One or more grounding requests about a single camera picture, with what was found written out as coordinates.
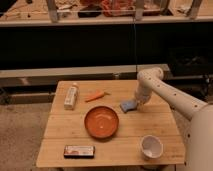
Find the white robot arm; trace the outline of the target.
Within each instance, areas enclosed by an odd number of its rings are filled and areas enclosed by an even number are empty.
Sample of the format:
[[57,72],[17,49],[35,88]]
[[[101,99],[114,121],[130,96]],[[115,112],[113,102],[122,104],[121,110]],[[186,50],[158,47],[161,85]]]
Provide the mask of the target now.
[[213,104],[199,100],[163,81],[160,67],[138,72],[135,98],[147,103],[155,93],[190,121],[184,171],[213,171]]

